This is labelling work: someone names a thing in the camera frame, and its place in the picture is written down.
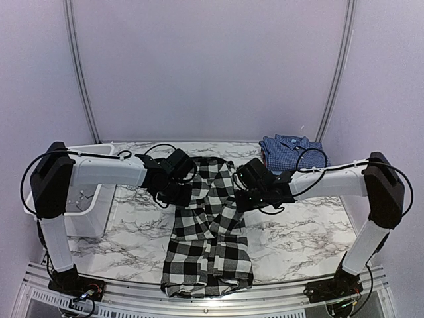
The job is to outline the black white checkered shirt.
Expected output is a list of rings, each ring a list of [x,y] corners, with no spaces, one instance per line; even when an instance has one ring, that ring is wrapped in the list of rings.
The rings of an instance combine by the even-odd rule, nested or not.
[[[252,287],[243,213],[237,211],[231,161],[195,157],[188,207],[177,207],[162,269],[167,297],[220,297]]]

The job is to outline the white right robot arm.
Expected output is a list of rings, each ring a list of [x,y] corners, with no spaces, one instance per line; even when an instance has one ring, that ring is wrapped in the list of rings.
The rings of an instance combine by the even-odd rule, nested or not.
[[[340,263],[341,271],[328,283],[328,291],[343,296],[377,253],[390,231],[395,229],[410,207],[404,205],[405,192],[413,188],[407,176],[390,165],[380,152],[364,160],[326,168],[286,170],[280,175],[253,159],[236,171],[235,201],[239,212],[295,203],[316,197],[367,197],[370,212],[352,248]]]

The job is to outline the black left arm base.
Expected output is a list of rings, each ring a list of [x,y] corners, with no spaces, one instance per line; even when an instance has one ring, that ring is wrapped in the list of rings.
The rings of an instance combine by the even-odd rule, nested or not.
[[[77,299],[101,301],[105,291],[105,282],[95,278],[81,276],[76,266],[65,272],[49,271],[48,288],[55,292],[74,296]]]

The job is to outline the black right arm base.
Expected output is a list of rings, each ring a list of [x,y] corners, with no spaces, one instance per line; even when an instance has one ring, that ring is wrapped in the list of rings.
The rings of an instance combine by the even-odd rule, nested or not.
[[[359,295],[362,291],[359,275],[352,275],[338,268],[332,278],[306,283],[303,294],[310,303],[319,303]]]

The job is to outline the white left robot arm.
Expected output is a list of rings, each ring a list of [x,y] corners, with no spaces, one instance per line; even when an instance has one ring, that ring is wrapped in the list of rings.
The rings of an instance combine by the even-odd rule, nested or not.
[[[27,166],[21,178],[28,181],[32,206],[21,198],[24,210],[40,224],[42,241],[53,269],[59,273],[59,286],[70,295],[83,290],[83,279],[72,270],[64,213],[68,190],[80,185],[122,185],[146,189],[155,201],[187,207],[191,200],[190,182],[197,166],[183,150],[176,148],[166,158],[148,154],[106,155],[71,150],[54,142]]]

